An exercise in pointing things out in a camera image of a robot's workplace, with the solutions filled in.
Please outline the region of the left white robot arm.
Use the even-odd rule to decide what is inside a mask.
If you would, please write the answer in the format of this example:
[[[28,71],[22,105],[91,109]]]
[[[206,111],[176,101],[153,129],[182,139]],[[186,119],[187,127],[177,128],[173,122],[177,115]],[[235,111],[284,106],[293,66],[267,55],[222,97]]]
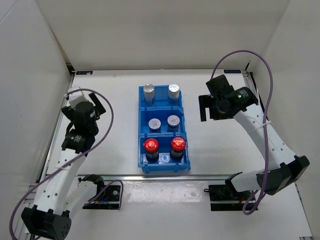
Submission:
[[[71,228],[72,217],[91,198],[100,200],[105,194],[102,178],[89,175],[81,180],[80,186],[69,194],[72,182],[84,163],[88,153],[99,143],[97,121],[106,112],[93,91],[86,98],[83,90],[67,93],[68,106],[61,111],[69,119],[56,170],[48,175],[39,199],[32,207],[25,207],[21,218],[30,234],[50,240],[64,240]]]

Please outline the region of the silver cap bottle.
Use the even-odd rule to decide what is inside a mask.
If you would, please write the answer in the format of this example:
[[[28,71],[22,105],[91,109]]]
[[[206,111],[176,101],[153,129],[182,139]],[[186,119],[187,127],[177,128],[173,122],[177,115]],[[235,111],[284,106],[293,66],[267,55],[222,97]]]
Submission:
[[[152,106],[155,102],[155,86],[152,84],[146,84],[143,86],[143,95],[145,99],[145,104],[147,106]]]
[[[180,86],[172,83],[168,86],[168,102],[171,105],[177,105],[179,103]]]

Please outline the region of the spice jar red label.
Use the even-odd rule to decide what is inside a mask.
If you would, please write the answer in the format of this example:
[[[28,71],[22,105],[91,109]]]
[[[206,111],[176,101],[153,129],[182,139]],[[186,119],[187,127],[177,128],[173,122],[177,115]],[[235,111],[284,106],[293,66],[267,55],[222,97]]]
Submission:
[[[161,132],[161,121],[158,118],[152,118],[148,122],[149,130],[152,133],[160,133]]]
[[[167,131],[177,132],[180,126],[180,118],[177,115],[170,115],[167,118]]]

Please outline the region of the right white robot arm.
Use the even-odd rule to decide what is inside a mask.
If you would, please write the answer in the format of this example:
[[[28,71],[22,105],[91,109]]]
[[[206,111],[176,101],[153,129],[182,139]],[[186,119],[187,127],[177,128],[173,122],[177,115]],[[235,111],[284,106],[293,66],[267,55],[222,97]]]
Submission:
[[[224,74],[210,79],[208,95],[198,97],[200,120],[205,122],[206,109],[213,120],[235,119],[247,132],[265,161],[264,169],[239,172],[225,181],[224,193],[230,200],[244,191],[262,190],[273,196],[298,180],[309,167],[304,155],[297,156],[280,138],[264,113],[258,98],[248,87],[234,89]]]

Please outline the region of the red cap jar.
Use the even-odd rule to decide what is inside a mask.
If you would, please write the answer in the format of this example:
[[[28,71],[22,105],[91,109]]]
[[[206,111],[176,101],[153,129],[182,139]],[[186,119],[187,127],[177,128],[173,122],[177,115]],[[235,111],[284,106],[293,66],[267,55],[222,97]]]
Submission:
[[[184,154],[184,150],[187,146],[187,142],[183,137],[177,136],[171,140],[170,145],[171,145],[170,155],[174,159],[180,159]]]
[[[159,157],[159,142],[155,138],[147,138],[143,143],[146,159],[154,162]]]

